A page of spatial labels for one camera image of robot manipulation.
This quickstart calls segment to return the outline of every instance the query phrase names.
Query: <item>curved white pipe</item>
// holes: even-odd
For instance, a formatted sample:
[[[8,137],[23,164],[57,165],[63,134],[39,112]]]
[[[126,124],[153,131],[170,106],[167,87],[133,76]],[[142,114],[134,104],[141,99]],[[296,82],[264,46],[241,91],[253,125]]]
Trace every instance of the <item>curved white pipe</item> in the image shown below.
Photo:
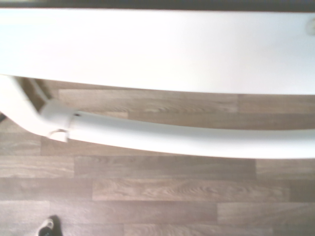
[[[0,76],[0,111],[26,130],[56,139],[232,158],[314,158],[315,130],[255,131],[182,127],[75,112],[50,100],[38,113],[16,79]]]
[[[193,128],[77,112],[69,138],[124,148],[232,158],[314,158],[315,130]]]

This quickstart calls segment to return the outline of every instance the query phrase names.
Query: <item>wooden floor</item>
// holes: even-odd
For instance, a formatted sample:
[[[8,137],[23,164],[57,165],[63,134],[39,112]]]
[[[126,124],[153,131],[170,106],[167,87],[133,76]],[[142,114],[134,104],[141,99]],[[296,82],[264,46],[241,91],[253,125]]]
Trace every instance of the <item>wooden floor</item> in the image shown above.
[[[46,86],[65,104],[120,118],[207,128],[315,128],[315,96]],[[229,159],[61,143],[5,120],[0,236],[33,236],[54,214],[63,236],[314,236],[315,159]]]

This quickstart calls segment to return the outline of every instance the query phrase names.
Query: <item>sneaker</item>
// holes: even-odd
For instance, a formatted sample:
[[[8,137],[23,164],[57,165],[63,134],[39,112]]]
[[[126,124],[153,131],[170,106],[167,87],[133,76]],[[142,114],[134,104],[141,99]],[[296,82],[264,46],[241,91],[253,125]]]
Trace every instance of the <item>sneaker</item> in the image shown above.
[[[35,236],[54,236],[53,227],[54,221],[48,218],[41,224]]]

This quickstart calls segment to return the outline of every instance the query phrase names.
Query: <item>white tabletop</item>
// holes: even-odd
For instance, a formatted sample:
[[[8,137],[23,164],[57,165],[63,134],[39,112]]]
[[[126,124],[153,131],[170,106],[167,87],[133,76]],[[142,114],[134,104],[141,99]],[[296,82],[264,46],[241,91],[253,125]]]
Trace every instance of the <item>white tabletop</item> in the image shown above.
[[[315,94],[315,13],[0,9],[0,74],[196,92]]]

